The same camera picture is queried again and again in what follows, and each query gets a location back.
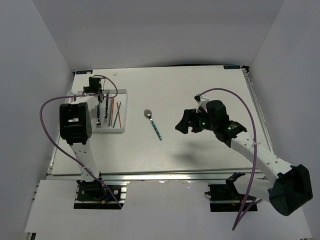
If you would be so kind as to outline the black handled fork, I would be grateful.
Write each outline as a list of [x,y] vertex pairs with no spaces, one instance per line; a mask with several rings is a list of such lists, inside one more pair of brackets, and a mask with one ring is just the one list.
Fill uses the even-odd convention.
[[103,120],[103,124],[105,126],[108,125],[109,96],[110,96],[110,94],[107,93],[106,99],[105,99],[105,114],[104,114],[104,120]]

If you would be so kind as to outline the teal chopstick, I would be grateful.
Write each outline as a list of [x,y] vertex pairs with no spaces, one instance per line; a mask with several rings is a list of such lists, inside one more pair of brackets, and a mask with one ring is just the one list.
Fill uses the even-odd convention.
[[110,124],[111,124],[112,107],[113,107],[113,100],[110,101],[109,106],[108,106],[108,120],[107,120],[108,127],[110,127]]
[[117,108],[117,111],[116,111],[116,114],[115,114],[115,118],[114,118],[114,121],[113,121],[113,125],[112,127],[115,128],[116,125],[119,126],[119,120],[118,120],[118,108]]

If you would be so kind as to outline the teal handled fork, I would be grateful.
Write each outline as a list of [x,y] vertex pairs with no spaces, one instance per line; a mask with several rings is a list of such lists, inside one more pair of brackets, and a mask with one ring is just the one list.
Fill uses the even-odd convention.
[[96,128],[99,129],[102,125],[101,118],[100,118],[100,105],[96,107],[96,117],[97,117]]

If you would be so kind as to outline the teal handled spoon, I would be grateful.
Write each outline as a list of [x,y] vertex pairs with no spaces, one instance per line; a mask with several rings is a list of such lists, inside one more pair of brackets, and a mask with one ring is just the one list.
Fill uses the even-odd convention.
[[157,137],[158,137],[158,139],[159,139],[160,141],[162,141],[162,140],[163,140],[163,139],[162,139],[162,136],[161,136],[161,134],[160,134],[160,132],[159,132],[156,124],[155,124],[154,121],[153,121],[153,115],[152,115],[151,110],[145,109],[144,112],[143,112],[143,114],[144,114],[144,116],[150,121],[150,123],[151,123],[151,125],[152,125],[152,127],[153,127],[153,129],[154,129],[154,131],[155,131],[155,133],[156,133],[156,135],[157,135]]

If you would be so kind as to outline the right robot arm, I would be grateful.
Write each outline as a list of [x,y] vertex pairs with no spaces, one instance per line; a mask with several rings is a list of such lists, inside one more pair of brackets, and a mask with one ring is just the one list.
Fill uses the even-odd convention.
[[243,172],[235,172],[225,181],[229,198],[236,200],[248,192],[251,197],[269,202],[283,216],[313,198],[309,170],[302,164],[292,165],[254,142],[243,125],[230,120],[220,100],[200,101],[197,108],[184,110],[175,129],[182,134],[212,131],[220,142],[252,162],[266,177],[251,179]]

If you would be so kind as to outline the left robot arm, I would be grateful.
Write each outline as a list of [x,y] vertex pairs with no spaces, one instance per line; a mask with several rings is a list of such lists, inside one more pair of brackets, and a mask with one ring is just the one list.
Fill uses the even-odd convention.
[[90,77],[88,82],[89,86],[83,88],[83,96],[71,96],[70,100],[59,106],[60,136],[72,149],[80,169],[81,181],[86,183],[100,176],[90,145],[93,133],[90,111],[99,105],[103,93],[99,77]]

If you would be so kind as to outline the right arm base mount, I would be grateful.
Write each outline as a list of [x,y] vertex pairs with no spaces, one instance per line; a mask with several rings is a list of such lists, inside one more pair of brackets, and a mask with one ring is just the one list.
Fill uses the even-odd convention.
[[226,182],[209,184],[204,196],[212,213],[236,213],[244,201],[244,195],[234,192]]

